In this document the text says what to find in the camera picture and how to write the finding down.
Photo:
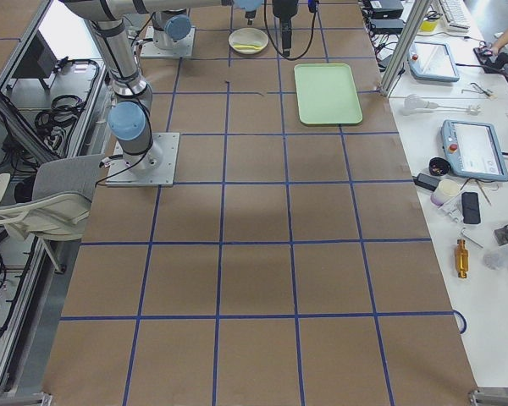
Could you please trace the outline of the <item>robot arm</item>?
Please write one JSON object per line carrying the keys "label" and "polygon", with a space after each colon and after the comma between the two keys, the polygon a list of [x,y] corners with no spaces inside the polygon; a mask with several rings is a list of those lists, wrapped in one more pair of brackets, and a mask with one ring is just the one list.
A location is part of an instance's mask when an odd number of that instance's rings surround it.
{"label": "robot arm", "polygon": [[153,41],[162,52],[186,46],[194,34],[187,14],[191,8],[216,7],[216,1],[67,1],[65,6],[89,26],[111,75],[117,104],[108,126],[120,147],[120,169],[110,168],[106,181],[117,185],[173,182],[179,134],[152,131],[152,88],[135,57],[134,43],[124,25],[128,14],[148,15]]}
{"label": "robot arm", "polygon": [[[228,1],[228,3],[231,3],[235,8],[244,10],[246,23],[251,26],[262,1],[235,0]],[[192,29],[191,20],[185,8],[157,12],[152,16],[151,22],[153,42],[157,48],[162,50],[175,47],[175,43],[183,41]]]}

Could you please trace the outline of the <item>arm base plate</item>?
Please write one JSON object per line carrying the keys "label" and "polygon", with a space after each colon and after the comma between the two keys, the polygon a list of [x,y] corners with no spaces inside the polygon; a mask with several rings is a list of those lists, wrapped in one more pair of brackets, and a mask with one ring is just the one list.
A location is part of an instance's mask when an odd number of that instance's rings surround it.
{"label": "arm base plate", "polygon": [[193,52],[195,31],[196,27],[192,26],[185,38],[174,41],[164,31],[155,31],[152,26],[149,26],[141,47],[141,58],[190,58]]}
{"label": "arm base plate", "polygon": [[140,157],[124,154],[122,145],[117,140],[113,153],[122,157],[109,163],[105,184],[109,187],[172,186],[180,134],[153,133],[152,140],[152,148],[135,167],[133,165]]}

